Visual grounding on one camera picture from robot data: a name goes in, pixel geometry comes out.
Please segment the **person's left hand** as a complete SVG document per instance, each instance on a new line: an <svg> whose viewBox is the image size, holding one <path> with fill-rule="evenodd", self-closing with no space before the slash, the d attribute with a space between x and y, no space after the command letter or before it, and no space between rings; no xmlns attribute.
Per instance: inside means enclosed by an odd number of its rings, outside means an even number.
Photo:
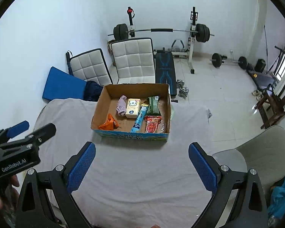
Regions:
<svg viewBox="0 0 285 228"><path fill-rule="evenodd" d="M17 208L19 193L15 189L15 187L20 186L17 175L13 175L9 182L10 182L9 185L11 185L11 191L10 191L11 200L9 201L6 198L5 191L6 191L7 186L4 185L3 187L0 187L0 210L4 208L5 204L9 204L13 206L13 208Z"/></svg>

